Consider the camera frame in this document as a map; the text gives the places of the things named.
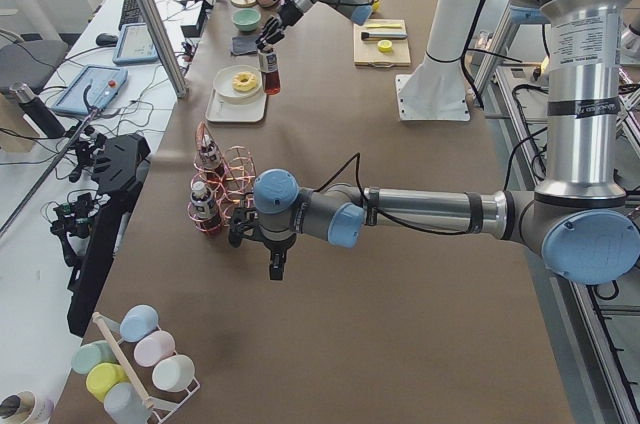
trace cutting board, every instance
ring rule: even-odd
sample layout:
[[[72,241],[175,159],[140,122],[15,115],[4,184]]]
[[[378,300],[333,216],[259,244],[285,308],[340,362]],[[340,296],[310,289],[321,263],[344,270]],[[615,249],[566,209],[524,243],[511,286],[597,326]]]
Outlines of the cutting board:
[[[371,24],[400,24],[400,28],[367,28]],[[369,19],[362,26],[353,25],[353,62],[356,66],[373,67],[393,67],[410,66],[411,56],[409,55],[409,40],[391,41],[393,49],[391,52],[380,52],[378,50],[378,40],[363,41],[360,39],[361,32],[407,32],[404,19]]]

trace green bowl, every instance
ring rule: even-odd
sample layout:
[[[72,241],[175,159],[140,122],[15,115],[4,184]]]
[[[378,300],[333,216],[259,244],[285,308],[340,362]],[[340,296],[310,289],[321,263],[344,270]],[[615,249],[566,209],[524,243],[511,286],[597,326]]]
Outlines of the green bowl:
[[[255,31],[260,24],[260,13],[255,9],[240,9],[233,13],[231,20],[243,32]]]

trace gray chair seat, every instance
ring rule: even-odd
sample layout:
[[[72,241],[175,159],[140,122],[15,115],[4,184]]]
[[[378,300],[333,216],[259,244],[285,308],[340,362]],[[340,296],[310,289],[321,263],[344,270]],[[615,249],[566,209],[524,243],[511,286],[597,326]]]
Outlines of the gray chair seat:
[[[25,49],[41,62],[33,59]],[[0,92],[7,94],[11,84],[24,82],[38,94],[64,60],[67,49],[66,43],[53,40],[4,46],[0,49]]]

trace warning label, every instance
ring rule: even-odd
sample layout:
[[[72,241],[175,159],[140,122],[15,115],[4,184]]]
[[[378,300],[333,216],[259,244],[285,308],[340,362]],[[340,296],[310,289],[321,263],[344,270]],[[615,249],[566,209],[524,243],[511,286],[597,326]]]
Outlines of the warning label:
[[[550,69],[599,63],[615,65],[618,25],[618,16],[608,14],[553,26]]]

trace donut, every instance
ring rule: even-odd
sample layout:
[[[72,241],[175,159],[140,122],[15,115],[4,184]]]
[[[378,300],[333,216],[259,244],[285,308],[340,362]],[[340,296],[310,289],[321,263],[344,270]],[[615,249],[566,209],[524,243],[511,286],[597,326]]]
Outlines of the donut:
[[[258,86],[258,79],[252,72],[243,71],[233,76],[231,85],[236,91],[248,92]]]

